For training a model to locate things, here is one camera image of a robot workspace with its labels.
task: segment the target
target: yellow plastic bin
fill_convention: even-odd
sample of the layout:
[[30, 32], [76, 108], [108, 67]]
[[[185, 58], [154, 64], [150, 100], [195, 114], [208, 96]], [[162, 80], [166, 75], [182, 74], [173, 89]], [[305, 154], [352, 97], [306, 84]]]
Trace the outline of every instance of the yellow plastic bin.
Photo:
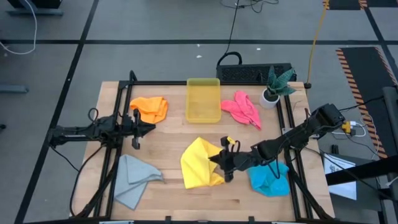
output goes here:
[[218, 78], [189, 78], [185, 117], [190, 123], [216, 123], [221, 119]]

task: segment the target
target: wooden table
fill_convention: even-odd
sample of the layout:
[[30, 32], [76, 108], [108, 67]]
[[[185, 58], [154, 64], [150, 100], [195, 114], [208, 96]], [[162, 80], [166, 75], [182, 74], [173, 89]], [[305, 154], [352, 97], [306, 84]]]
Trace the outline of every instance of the wooden table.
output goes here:
[[[112, 114], [117, 86], [117, 82], [103, 82], [97, 104], [100, 117]], [[297, 90], [290, 96], [290, 100], [295, 124], [298, 125], [305, 119], [304, 108], [308, 108], [308, 101], [303, 83], [291, 83], [291, 86]], [[140, 150], [133, 149], [131, 138], [126, 138], [122, 154], [132, 155], [158, 168], [164, 175], [165, 184], [150, 182], [135, 211], [114, 202], [112, 219], [164, 220], [165, 216], [171, 215], [172, 220], [247, 221], [248, 216], [254, 216], [256, 221], [294, 221], [291, 196], [265, 197], [254, 192], [246, 172], [236, 171], [232, 182], [214, 187], [187, 190], [183, 184], [180, 158], [184, 150], [199, 136], [217, 146], [220, 146], [221, 137], [231, 136], [241, 141], [242, 151], [250, 151], [251, 145], [264, 139], [280, 136], [277, 110], [265, 110], [259, 106], [259, 95], [263, 89], [263, 86], [221, 86], [221, 100], [232, 100], [236, 90], [243, 90], [249, 95], [262, 119], [262, 130], [258, 131], [254, 126], [237, 123], [225, 112], [221, 121], [215, 124], [188, 123], [185, 119], [186, 86], [134, 85], [131, 99], [138, 96], [164, 96], [169, 102], [169, 110], [166, 119], [140, 139]], [[282, 105], [286, 126], [289, 126], [283, 99]], [[99, 145], [98, 142], [89, 142], [85, 159]], [[318, 150], [315, 140], [310, 140], [308, 146]], [[86, 205], [98, 188], [104, 152], [103, 149], [92, 158], [81, 173], [73, 200], [75, 212], [79, 212]], [[279, 155], [279, 159], [284, 160], [283, 153]], [[334, 216], [320, 156], [303, 150], [302, 160], [309, 191], [325, 211]], [[305, 217], [302, 194], [298, 188], [297, 192], [301, 216]], [[101, 214], [104, 214], [107, 198], [106, 192]]]

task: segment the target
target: crumpled cloth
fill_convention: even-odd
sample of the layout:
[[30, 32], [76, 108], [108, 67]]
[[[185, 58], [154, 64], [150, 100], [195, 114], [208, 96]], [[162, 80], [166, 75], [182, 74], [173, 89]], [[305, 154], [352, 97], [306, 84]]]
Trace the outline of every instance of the crumpled cloth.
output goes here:
[[280, 172], [279, 179], [275, 177], [275, 175], [278, 175], [276, 161], [269, 164], [275, 172], [275, 175], [272, 173], [269, 166], [256, 166], [247, 169], [253, 190], [268, 197], [289, 195], [290, 188], [286, 179], [289, 168], [282, 162], [278, 162], [278, 164]]
[[144, 98], [138, 97], [130, 102], [132, 110], [138, 109], [141, 114], [141, 120], [150, 124], [158, 123], [166, 118], [169, 104], [162, 96]]
[[261, 129], [259, 112], [250, 101], [249, 96], [243, 91], [236, 91], [233, 100], [221, 102], [221, 109], [231, 113], [231, 116], [239, 123], [252, 124]]
[[123, 155], [119, 159], [114, 199], [134, 210], [148, 182], [152, 180], [163, 180], [158, 169], [135, 157]]
[[186, 189], [224, 183], [224, 178], [214, 173], [217, 164], [209, 160], [209, 157], [218, 155], [220, 151], [221, 148], [202, 138], [197, 138], [188, 146], [181, 157], [181, 170]]

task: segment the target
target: gray floor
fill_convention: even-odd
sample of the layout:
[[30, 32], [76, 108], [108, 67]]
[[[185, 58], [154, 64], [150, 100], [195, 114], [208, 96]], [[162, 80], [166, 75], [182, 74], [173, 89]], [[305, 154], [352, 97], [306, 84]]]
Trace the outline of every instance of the gray floor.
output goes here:
[[[40, 17], [38, 39], [78, 40], [93, 0], [64, 0], [63, 17]], [[10, 17], [0, 2], [0, 39], [31, 39], [31, 17]], [[234, 39], [311, 40], [322, 11], [321, 1], [280, 0], [279, 5], [264, 5], [261, 14], [249, 8], [238, 11]], [[375, 20], [386, 40], [398, 40], [393, 21], [397, 9], [372, 8]], [[90, 40], [167, 40], [227, 39], [233, 9], [214, 0], [100, 0], [88, 33]], [[328, 11], [320, 33], [321, 40], [377, 40], [364, 11]], [[30, 45], [12, 45], [24, 51]], [[329, 102], [342, 108], [354, 104], [335, 50], [339, 45], [319, 45], [313, 59], [312, 84], [308, 92], [311, 108]], [[398, 46], [389, 46], [398, 60]], [[133, 69], [139, 80], [186, 80], [190, 77], [214, 77], [216, 62], [226, 45], [85, 45], [59, 120], [60, 125], [88, 124], [87, 111], [95, 106], [101, 82], [127, 79]], [[244, 63], [291, 63], [298, 80], [308, 72], [310, 45], [232, 45]], [[12, 223], [39, 155], [62, 85], [68, 73], [76, 45], [37, 45], [29, 55], [5, 54], [0, 50], [0, 82], [29, 87], [26, 95], [0, 94], [0, 123], [8, 128], [0, 134], [0, 217]], [[229, 58], [227, 63], [236, 63]], [[359, 120], [359, 111], [345, 113]], [[371, 140], [358, 142], [372, 146]], [[337, 141], [327, 135], [319, 140], [327, 151], [338, 144], [348, 156], [368, 159], [364, 147], [350, 141]], [[57, 149], [78, 165], [85, 144], [67, 144]], [[52, 151], [49, 152], [28, 221], [53, 220], [68, 216], [68, 200], [76, 172]], [[368, 210], [347, 208], [337, 200], [336, 216], [343, 220], [377, 223], [377, 215]]]

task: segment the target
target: pink cloth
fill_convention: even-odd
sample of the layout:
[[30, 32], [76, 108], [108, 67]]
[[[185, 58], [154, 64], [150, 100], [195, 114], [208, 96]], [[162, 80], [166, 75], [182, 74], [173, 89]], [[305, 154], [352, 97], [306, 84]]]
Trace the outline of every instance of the pink cloth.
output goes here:
[[249, 96], [243, 91], [236, 91], [233, 100], [221, 102], [221, 109], [231, 113], [231, 116], [239, 123], [252, 124], [261, 129], [261, 120], [258, 110], [249, 100]]

